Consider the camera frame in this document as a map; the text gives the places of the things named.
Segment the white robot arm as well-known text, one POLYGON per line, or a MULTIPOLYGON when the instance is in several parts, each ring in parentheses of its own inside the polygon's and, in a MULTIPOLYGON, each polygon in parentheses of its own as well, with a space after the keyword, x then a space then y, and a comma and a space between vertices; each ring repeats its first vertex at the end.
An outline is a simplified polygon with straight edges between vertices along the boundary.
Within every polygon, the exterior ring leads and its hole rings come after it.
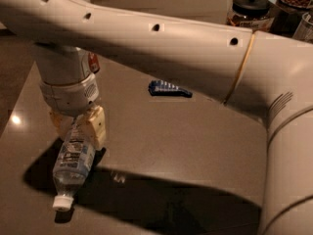
POLYGON ((35 42, 80 47, 264 121, 268 165, 258 235, 312 235, 312 46, 247 28, 91 4, 0 0, 35 42))

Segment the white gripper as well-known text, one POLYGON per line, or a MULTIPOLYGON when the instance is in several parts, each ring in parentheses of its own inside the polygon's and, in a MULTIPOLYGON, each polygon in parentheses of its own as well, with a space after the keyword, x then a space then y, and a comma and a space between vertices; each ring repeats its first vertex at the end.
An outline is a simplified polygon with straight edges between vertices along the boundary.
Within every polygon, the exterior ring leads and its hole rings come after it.
MULTIPOLYGON (((41 82, 40 89, 44 101, 52 109, 49 116, 62 140, 67 137, 73 117, 84 114, 99 96, 94 73, 70 85, 49 85, 41 82)), ((107 132, 103 107, 93 106, 79 119, 78 125, 96 150, 104 148, 107 132)))

